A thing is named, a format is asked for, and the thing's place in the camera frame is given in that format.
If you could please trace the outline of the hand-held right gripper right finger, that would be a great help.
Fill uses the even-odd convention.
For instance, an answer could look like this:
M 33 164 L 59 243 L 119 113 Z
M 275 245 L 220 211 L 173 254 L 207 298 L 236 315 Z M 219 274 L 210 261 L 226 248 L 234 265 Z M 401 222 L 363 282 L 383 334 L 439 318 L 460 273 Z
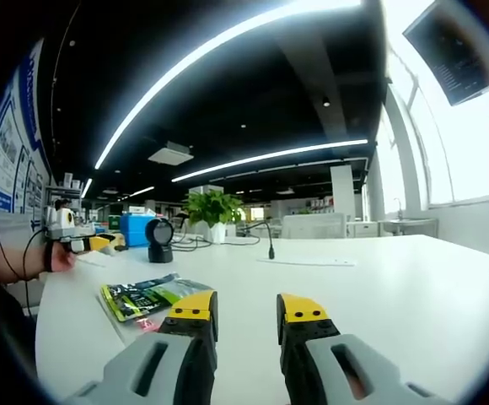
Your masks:
M 397 366 L 352 334 L 343 334 L 309 298 L 277 296 L 281 371 L 291 404 L 441 404 L 403 382 Z

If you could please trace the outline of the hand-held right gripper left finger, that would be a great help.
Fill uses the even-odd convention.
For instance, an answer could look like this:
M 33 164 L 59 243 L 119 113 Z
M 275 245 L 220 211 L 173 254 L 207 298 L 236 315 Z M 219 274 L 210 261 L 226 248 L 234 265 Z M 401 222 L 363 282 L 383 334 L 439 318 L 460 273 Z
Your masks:
M 209 404 L 218 367 L 218 296 L 205 290 L 179 300 L 157 332 L 147 332 L 66 404 Z

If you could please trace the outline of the person's left hand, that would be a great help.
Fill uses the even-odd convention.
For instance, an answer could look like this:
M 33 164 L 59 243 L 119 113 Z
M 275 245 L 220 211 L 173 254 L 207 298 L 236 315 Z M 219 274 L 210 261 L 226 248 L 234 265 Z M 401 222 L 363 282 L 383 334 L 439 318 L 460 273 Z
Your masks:
M 63 273 L 73 269 L 77 256 L 55 240 L 46 243 L 43 264 L 48 273 Z

